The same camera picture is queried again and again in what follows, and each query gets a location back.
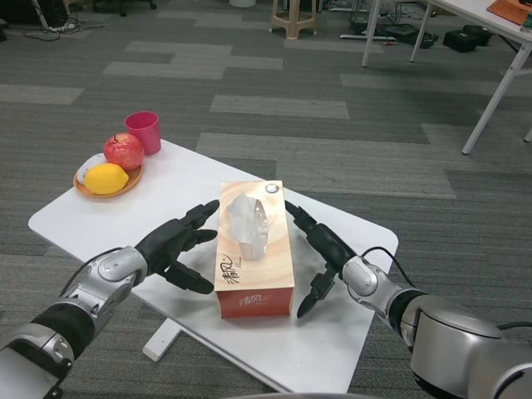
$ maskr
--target tissue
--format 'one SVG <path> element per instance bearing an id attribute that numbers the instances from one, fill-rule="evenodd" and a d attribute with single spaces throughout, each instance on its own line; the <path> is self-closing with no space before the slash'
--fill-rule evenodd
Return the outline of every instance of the tissue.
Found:
<path id="1" fill-rule="evenodd" d="M 227 206 L 233 238 L 244 260 L 260 260 L 266 254 L 268 218 L 260 199 L 242 193 Z"/>

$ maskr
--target red apple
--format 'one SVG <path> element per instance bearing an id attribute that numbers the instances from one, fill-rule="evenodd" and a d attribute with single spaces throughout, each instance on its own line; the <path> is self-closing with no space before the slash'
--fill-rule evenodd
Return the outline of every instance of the red apple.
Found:
<path id="1" fill-rule="evenodd" d="M 129 133 L 118 133 L 104 145 L 103 153 L 112 164 L 123 170 L 138 168 L 144 159 L 144 147 L 140 140 Z"/>

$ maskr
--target white table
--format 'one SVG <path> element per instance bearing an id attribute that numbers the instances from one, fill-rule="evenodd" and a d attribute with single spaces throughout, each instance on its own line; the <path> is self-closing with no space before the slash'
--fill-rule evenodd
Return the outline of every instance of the white table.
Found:
<path id="1" fill-rule="evenodd" d="M 181 217 L 199 203 L 219 198 L 223 181 L 257 180 L 255 176 L 163 141 L 145 161 L 140 183 L 114 199 L 94 200 L 75 189 L 55 199 L 29 221 L 43 238 L 86 261 L 106 249 L 138 243 L 166 220 Z M 328 224 L 356 251 L 382 245 L 393 253 L 397 237 L 388 229 L 285 190 L 286 199 Z M 218 214 L 205 228 L 216 229 Z M 220 318 L 214 293 L 182 291 L 151 276 L 134 294 L 174 322 L 159 335 L 174 336 L 182 327 L 262 382 L 282 392 L 346 392 L 372 321 L 373 312 L 354 303 L 343 283 L 307 317 L 295 313 L 323 260 L 289 222 L 296 289 L 290 318 Z M 214 279 L 215 241 L 182 254 L 180 261 Z M 385 271 L 390 259 L 380 251 L 370 260 Z"/>
<path id="2" fill-rule="evenodd" d="M 364 51 L 364 57 L 362 59 L 362 66 L 367 66 L 369 60 L 369 53 L 372 46 L 373 36 L 375 34 L 375 26 L 377 25 L 378 11 L 381 6 L 382 0 L 373 0 L 372 11 L 369 17 L 369 23 L 367 24 L 367 41 L 366 50 Z M 499 104 L 503 95 L 506 93 L 508 86 L 512 82 L 515 76 L 520 74 L 520 69 L 525 63 L 526 59 L 532 50 L 532 33 L 521 32 L 519 25 L 506 21 L 504 18 L 497 17 L 487 10 L 494 0 L 430 0 L 428 2 L 425 16 L 421 21 L 421 28 L 419 35 L 417 36 L 416 45 L 412 52 L 410 61 L 414 62 L 417 54 L 417 50 L 421 45 L 421 40 L 425 34 L 426 23 L 432 12 L 432 5 L 444 8 L 450 12 L 453 12 L 459 17 L 463 17 L 469 21 L 472 21 L 475 25 L 481 25 L 490 29 L 492 32 L 500 34 L 504 37 L 508 37 L 521 44 L 521 48 L 514 60 L 512 61 L 510 68 L 506 72 L 502 81 L 500 82 L 494 95 L 491 97 L 490 103 L 485 108 L 484 113 L 477 122 L 475 129 L 471 133 L 469 140 L 465 143 L 462 149 L 462 154 L 467 155 L 470 153 L 473 145 L 475 145 L 480 133 L 484 130 L 488 120 L 491 118 L 493 111 Z M 530 142 L 532 140 L 532 131 L 525 137 L 525 141 Z"/>

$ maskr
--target white table leg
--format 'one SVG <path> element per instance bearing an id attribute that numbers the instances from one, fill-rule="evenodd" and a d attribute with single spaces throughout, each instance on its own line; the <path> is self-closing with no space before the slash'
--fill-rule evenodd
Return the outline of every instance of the white table leg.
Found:
<path id="1" fill-rule="evenodd" d="M 421 45 L 421 42 L 423 41 L 423 37 L 425 36 L 426 22 L 431 17 L 431 14 L 432 14 L 432 4 L 428 3 L 426 5 L 425 16 L 423 17 L 423 20 L 421 21 L 421 27 L 419 28 L 419 34 L 417 35 L 416 44 L 414 45 L 414 51 L 412 52 L 412 55 L 410 57 L 410 62 L 414 62 L 414 58 L 416 58 L 417 50 L 419 50 L 419 46 Z"/>
<path id="2" fill-rule="evenodd" d="M 142 348 L 142 352 L 154 362 L 158 362 L 180 335 L 181 326 L 167 318 L 159 329 L 150 338 L 150 341 Z"/>
<path id="3" fill-rule="evenodd" d="M 526 137 L 525 137 L 525 141 L 526 141 L 527 143 L 530 143 L 530 142 L 532 141 L 532 129 L 530 129 L 529 134 L 526 135 Z"/>
<path id="4" fill-rule="evenodd" d="M 379 16 L 379 10 L 381 8 L 381 0 L 373 0 L 372 12 L 369 14 L 369 23 L 366 30 L 366 50 L 364 50 L 364 57 L 362 58 L 362 66 L 367 65 L 367 59 L 369 58 L 369 52 L 372 48 L 373 36 L 375 34 L 375 26 L 377 25 L 377 18 Z"/>
<path id="5" fill-rule="evenodd" d="M 493 111 L 499 104 L 500 99 L 505 94 L 506 89 L 508 89 L 508 86 L 512 82 L 512 79 L 514 79 L 514 76 L 517 75 L 517 73 L 525 63 L 527 57 L 530 54 L 530 50 L 532 50 L 532 44 L 530 43 L 521 46 L 519 52 L 512 61 L 510 68 L 508 68 L 505 77 L 502 78 L 502 81 L 500 81 L 499 87 L 497 87 L 495 94 L 491 97 L 490 103 L 485 108 L 484 113 L 477 122 L 473 133 L 471 133 L 469 137 L 469 140 L 465 143 L 465 146 L 462 149 L 462 154 L 467 155 L 470 153 L 471 149 L 473 148 L 473 145 L 475 145 L 477 139 L 479 138 L 480 133 L 482 133 L 486 124 L 488 123 L 488 120 L 491 118 L 491 114 L 493 114 Z"/>

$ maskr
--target pink cup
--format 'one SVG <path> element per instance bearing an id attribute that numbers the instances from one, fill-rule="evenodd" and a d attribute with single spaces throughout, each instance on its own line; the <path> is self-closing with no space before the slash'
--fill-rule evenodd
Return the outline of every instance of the pink cup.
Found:
<path id="1" fill-rule="evenodd" d="M 140 140 L 146 155 L 160 150 L 159 116 L 154 112 L 142 111 L 129 115 L 124 121 L 127 130 Z"/>

